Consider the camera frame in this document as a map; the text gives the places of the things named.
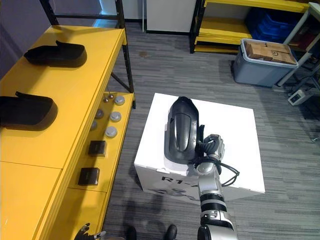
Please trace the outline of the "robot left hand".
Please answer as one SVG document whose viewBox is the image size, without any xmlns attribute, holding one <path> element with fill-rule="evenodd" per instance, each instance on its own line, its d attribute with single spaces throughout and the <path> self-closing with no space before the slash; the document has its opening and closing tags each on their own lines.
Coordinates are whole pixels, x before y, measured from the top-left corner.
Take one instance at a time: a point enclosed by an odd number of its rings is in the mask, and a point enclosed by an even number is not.
<svg viewBox="0 0 320 240">
<path fill-rule="evenodd" d="M 84 224 L 75 235 L 74 240 L 98 240 L 101 237 L 105 236 L 107 233 L 105 230 L 103 230 L 101 232 L 90 235 L 88 233 L 89 229 L 90 223 Z"/>
</svg>

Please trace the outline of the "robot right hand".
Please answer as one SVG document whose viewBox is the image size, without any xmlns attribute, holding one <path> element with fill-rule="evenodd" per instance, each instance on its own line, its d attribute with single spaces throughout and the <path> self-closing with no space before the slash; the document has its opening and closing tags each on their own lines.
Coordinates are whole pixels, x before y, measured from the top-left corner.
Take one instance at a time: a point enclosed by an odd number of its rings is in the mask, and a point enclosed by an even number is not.
<svg viewBox="0 0 320 240">
<path fill-rule="evenodd" d="M 204 162 L 220 164 L 225 153 L 223 139 L 218 134 L 210 134 L 204 138 L 204 130 L 205 126 L 200 125 L 195 144 L 195 157 L 192 163 L 194 165 Z"/>
</svg>

